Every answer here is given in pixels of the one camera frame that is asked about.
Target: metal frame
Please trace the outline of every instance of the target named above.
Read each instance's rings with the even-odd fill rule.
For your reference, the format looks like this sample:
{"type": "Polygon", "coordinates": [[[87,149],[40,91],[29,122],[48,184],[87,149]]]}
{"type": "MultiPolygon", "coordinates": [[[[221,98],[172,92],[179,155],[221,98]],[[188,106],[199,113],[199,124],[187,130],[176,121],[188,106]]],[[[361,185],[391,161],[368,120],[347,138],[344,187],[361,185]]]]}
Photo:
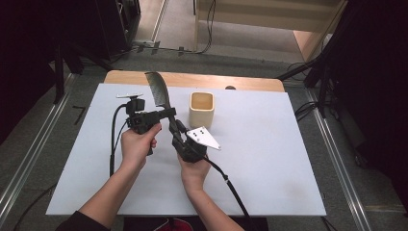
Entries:
{"type": "Polygon", "coordinates": [[[58,104],[55,104],[52,108],[48,117],[42,124],[36,138],[31,144],[30,149],[25,155],[23,161],[15,172],[11,182],[8,187],[3,191],[0,198],[0,228],[3,226],[13,204],[15,203],[21,189],[23,188],[31,170],[36,164],[37,158],[41,153],[42,148],[48,140],[54,126],[60,117],[61,112],[64,109],[66,101],[69,98],[71,88],[75,83],[78,74],[69,74],[65,80],[65,95],[62,97],[58,104]]]}
{"type": "MultiPolygon", "coordinates": [[[[318,101],[318,98],[313,92],[306,89],[306,94],[309,101],[318,101]]],[[[370,226],[369,219],[366,215],[363,204],[360,201],[360,198],[355,190],[353,183],[348,175],[348,172],[345,168],[343,158],[339,149],[337,148],[336,142],[332,136],[329,125],[325,118],[321,116],[319,110],[314,109],[314,114],[316,121],[318,123],[319,129],[323,136],[324,142],[327,146],[330,159],[333,163],[333,167],[336,170],[337,176],[339,177],[340,184],[342,185],[345,199],[347,200],[348,207],[350,208],[351,214],[353,215],[354,221],[357,225],[358,230],[367,231],[372,230],[370,226]]]]}

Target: wooden table edge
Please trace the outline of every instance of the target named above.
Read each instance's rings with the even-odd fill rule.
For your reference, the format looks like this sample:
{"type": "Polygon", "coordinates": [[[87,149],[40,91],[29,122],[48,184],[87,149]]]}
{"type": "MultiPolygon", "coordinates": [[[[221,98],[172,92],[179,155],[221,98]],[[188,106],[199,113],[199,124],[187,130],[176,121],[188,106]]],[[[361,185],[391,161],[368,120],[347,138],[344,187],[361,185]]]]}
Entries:
{"type": "MultiPolygon", "coordinates": [[[[105,84],[148,85],[144,77],[146,71],[111,70],[107,73],[105,84]]],[[[225,89],[233,86],[237,90],[260,90],[285,92],[283,84],[277,79],[205,75],[158,71],[168,87],[225,89]]]]}

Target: floor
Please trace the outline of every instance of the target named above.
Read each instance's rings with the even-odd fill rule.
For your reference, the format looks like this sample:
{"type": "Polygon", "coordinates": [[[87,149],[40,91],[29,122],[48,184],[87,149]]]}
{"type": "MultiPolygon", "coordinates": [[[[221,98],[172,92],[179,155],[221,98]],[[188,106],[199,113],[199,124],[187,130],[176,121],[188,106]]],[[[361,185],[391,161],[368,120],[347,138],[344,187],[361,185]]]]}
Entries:
{"type": "MultiPolygon", "coordinates": [[[[140,0],[140,7],[142,17],[137,43],[152,45],[159,42],[162,48],[179,49],[182,46],[185,50],[193,50],[195,16],[192,0],[140,0]]],[[[206,47],[208,39],[207,22],[200,21],[198,51],[206,47]]],[[[213,23],[212,44],[207,54],[289,64],[304,62],[291,30],[220,22],[213,23]]]]}

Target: person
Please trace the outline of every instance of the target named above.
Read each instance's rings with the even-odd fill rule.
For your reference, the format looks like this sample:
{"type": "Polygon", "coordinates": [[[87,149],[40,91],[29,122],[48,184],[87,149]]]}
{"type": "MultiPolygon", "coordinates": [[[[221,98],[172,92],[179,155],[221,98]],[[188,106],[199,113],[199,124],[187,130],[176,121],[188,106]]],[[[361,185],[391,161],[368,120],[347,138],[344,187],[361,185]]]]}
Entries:
{"type": "MultiPolygon", "coordinates": [[[[158,123],[142,135],[133,130],[124,132],[120,141],[122,162],[118,170],[91,199],[69,219],[61,223],[56,230],[110,230],[117,211],[146,163],[149,148],[156,147],[155,136],[161,130],[162,125],[158,123]]],[[[206,229],[242,230],[204,191],[204,180],[211,167],[210,164],[203,160],[194,164],[186,163],[179,155],[177,156],[181,166],[181,180],[187,197],[206,229]]]]}

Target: black sleeve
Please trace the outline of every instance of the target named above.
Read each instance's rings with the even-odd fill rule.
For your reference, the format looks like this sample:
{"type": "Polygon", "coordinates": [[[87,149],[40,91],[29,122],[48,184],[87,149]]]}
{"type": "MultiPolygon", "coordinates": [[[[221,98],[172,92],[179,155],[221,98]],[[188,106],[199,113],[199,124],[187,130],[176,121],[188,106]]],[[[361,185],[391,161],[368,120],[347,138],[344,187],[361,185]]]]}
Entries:
{"type": "Polygon", "coordinates": [[[76,211],[68,220],[58,226],[56,231],[109,231],[108,228],[89,218],[88,216],[76,211]]]}

